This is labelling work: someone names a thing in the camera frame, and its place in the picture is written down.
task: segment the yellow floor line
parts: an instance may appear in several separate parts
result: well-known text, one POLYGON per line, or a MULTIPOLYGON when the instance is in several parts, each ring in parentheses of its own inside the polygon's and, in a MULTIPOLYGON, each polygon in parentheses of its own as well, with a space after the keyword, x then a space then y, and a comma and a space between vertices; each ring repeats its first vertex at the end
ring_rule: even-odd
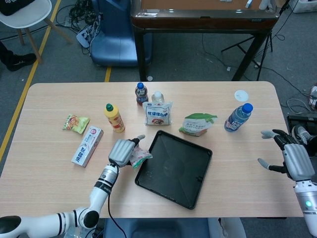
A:
POLYGON ((105 82, 106 82, 106 83, 109 83, 109 81, 110 81, 110 75, 111 75, 111 66, 108 66, 108 67, 107 67, 107 70, 106 70, 106 76, 105 76, 105 82))
MULTIPOLYGON (((52 16, 51 16, 51 21, 54 21, 55 17, 56 17, 56 13, 57 13, 57 10, 58 10, 58 7, 59 7, 59 4, 60 4, 61 0, 57 0, 56 2, 56 5, 54 7, 54 10, 52 12, 52 16)), ((42 43, 41 43, 41 46, 40 46, 40 49, 39 49, 39 53, 40 55, 42 55, 42 52, 44 50, 44 46, 46 44, 46 41, 48 40, 48 37, 49 37, 49 34, 50 34, 50 31, 51 31, 51 28, 48 27, 46 29, 46 32, 45 32, 45 35, 44 35, 44 38, 42 40, 42 43)), ((10 122, 10 125, 8 127, 8 130, 6 131, 6 134, 4 136, 4 139, 3 139, 3 142, 1 144, 1 147, 0 147, 0 162, 3 158, 3 154, 4 154, 4 151, 6 149, 6 146, 8 145, 8 142, 9 142, 9 139, 10 139, 10 136, 12 134, 12 131, 13 131, 13 128, 14 128, 14 125, 16 123, 16 120, 19 116, 19 113, 21 111, 21 108, 22 108, 22 105, 24 103, 24 100, 25 100, 25 97, 26 97, 26 94, 29 90, 29 87, 31 85, 31 82, 32 82, 32 79, 34 77, 34 74, 35 74, 35 71, 36 71, 36 68, 38 67, 38 64, 39 62, 36 60, 32 66, 32 69, 31 69, 31 72, 29 74, 29 77, 28 77, 28 80, 26 81, 26 84, 24 86, 24 89, 23 89, 23 92, 21 94, 21 97, 20 97, 20 100, 18 102, 18 105, 16 106, 15 108, 15 111, 14 111, 14 114, 12 116, 12 119, 11 119, 11 122, 10 122)))

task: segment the green light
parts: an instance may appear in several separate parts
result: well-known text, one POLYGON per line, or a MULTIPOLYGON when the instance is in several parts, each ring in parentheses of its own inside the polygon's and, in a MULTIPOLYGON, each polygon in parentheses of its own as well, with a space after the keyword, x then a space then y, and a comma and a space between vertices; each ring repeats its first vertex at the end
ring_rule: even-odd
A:
POLYGON ((311 203, 310 201, 307 201, 307 202, 306 202, 306 206, 311 207, 311 206, 312 206, 312 203, 311 203))

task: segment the toothpaste box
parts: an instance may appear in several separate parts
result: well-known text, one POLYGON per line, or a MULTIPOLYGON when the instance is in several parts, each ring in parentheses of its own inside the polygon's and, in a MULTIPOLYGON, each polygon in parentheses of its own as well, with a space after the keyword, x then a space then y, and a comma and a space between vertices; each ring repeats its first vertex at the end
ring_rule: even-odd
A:
POLYGON ((90 126, 71 161, 86 167, 103 134, 104 131, 100 128, 90 126))

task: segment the wooden desk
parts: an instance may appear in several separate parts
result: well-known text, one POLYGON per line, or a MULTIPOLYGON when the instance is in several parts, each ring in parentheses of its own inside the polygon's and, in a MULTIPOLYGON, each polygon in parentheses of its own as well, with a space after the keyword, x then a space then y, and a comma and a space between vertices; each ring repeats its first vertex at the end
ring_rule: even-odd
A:
POLYGON ((271 0, 271 11, 259 10, 261 1, 253 0, 246 8, 247 0, 132 0, 140 80, 147 81, 146 33, 252 34, 255 38, 232 77, 232 81, 239 81, 279 18, 275 0, 271 0))
MULTIPOLYGON (((286 130, 275 89, 268 82, 149 82, 149 95, 161 90, 173 101, 173 125, 145 126, 143 109, 135 102, 136 83, 47 83, 33 85, 26 97, 11 148, 0 178, 0 214, 39 216, 89 206, 89 194, 108 163, 119 138, 145 134, 149 148, 157 130, 163 129, 212 149, 213 156, 197 206, 187 210, 134 184, 136 171, 129 166, 111 194, 115 217, 291 217, 302 216, 293 181, 262 168, 257 158, 281 165, 282 154, 273 140, 260 131, 286 130), (224 121, 241 103, 234 92, 249 93, 254 111, 237 132, 223 128, 224 121), (123 133, 112 131, 103 110, 106 103, 119 106, 126 124, 123 133), (180 133, 185 116, 205 112, 218 121, 201 137, 180 133), (105 131, 86 168, 71 163, 82 135, 63 131, 69 113, 89 116, 89 125, 105 131)), ((106 206, 101 217, 108 217, 106 206)))

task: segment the wooden chair leg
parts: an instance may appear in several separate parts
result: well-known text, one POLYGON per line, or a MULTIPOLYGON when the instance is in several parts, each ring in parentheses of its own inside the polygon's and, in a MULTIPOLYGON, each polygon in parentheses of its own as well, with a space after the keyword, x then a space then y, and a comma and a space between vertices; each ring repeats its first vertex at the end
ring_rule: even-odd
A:
POLYGON ((32 34, 30 33, 29 28, 25 28, 24 31, 25 31, 26 35, 29 37, 29 40, 31 42, 32 48, 33 48, 34 53, 36 55, 36 58, 38 59, 39 63, 42 63, 43 62, 42 57, 40 56, 40 53, 39 53, 37 46, 35 45, 34 39, 32 37, 32 34))
POLYGON ((68 43, 73 44, 73 41, 62 30, 60 30, 57 26, 55 26, 55 24, 52 23, 51 20, 49 20, 48 18, 45 18, 44 22, 46 22, 52 29, 54 29, 58 34, 64 37, 68 43))
POLYGON ((24 40, 23 40, 23 36, 22 36, 22 31, 21 31, 21 29, 16 29, 16 31, 18 32, 18 36, 19 36, 21 45, 24 46, 24 40))

